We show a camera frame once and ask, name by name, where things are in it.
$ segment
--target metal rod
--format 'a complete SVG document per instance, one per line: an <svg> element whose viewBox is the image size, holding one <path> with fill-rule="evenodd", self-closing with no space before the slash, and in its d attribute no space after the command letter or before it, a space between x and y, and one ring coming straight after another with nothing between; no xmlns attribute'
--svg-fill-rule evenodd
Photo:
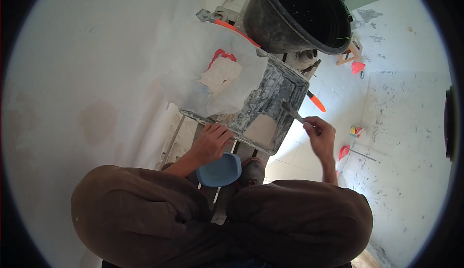
<svg viewBox="0 0 464 268"><path fill-rule="evenodd" d="M169 143L169 145L167 146L166 153L164 155L163 161L161 162L161 167L163 167L163 165L165 165L165 163L167 161L167 157L169 156L169 153L171 152L171 149L172 149L172 147L174 145L175 138L177 137L177 133L179 133L179 129L181 128L182 123L184 122L184 119L185 119L185 115L182 116L182 118L181 118L181 120L179 122L179 125L177 126L177 129L174 132L174 136L171 139L171 142Z"/></svg>
<svg viewBox="0 0 464 268"><path fill-rule="evenodd" d="M362 153L359 153L359 152L357 152L357 151L354 151L353 149L349 149L349 148L347 148L347 149L350 150L351 152L354 152L354 153L356 153L356 154L359 154L359 155L361 155L361 156L364 156L365 158L369 158L370 160L373 160L373 161L375 161L375 162L380 163L380 161L375 160L375 159L372 158L372 157L368 157L367 155L363 155Z"/></svg>

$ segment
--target shoe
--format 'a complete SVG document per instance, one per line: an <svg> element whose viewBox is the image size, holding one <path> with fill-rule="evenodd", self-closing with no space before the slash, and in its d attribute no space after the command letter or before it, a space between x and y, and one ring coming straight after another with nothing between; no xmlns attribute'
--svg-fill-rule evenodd
<svg viewBox="0 0 464 268"><path fill-rule="evenodd" d="M242 174L235 181L239 190L248 186L262 185L264 182L264 164L259 158L252 157L242 164Z"/></svg>

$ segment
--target wooden stool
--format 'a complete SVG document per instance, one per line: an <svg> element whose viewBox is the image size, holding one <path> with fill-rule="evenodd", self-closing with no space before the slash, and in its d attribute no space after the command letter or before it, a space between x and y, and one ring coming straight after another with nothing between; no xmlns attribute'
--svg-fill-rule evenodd
<svg viewBox="0 0 464 268"><path fill-rule="evenodd" d="M363 52L363 46L361 45L359 40L352 39L349 46L348 46L348 49L346 51L344 51L343 54L337 56L338 61L337 61L336 65L340 66L341 64L344 64L345 62L351 62L351 61L354 61L356 59L359 59L361 57L361 52Z"/></svg>

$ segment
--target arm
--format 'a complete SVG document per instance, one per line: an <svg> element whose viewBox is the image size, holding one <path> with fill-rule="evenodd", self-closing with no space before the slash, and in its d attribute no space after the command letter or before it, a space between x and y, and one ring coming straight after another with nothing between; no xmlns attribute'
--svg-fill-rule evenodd
<svg viewBox="0 0 464 268"><path fill-rule="evenodd" d="M186 177L200 166L221 158L225 147L233 143L230 140L233 136L234 133L224 125L206 124L192 148L164 172Z"/></svg>
<svg viewBox="0 0 464 268"><path fill-rule="evenodd" d="M319 117L306 117L303 120L311 147L322 164L322 181L338 185L334 160L335 128Z"/></svg>

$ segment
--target gray plastic tray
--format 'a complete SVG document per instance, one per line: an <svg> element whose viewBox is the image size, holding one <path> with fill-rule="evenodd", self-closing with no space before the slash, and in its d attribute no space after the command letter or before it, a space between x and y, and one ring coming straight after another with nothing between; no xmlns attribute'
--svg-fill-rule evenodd
<svg viewBox="0 0 464 268"><path fill-rule="evenodd" d="M294 109L298 110L306 96L309 83L301 74L275 56L259 48L256 48L256 53L260 57L268 57L269 60L259 88L251 92L242 110L235 114L208 118L200 117L193 112L182 109L179 109L179 111L203 125L221 122L235 133L236 140L266 154L275 155L293 123L293 117L282 109L282 101L286 100ZM245 130L259 114L268 115L277 123L277 128L269 146L262 146L243 136Z"/></svg>

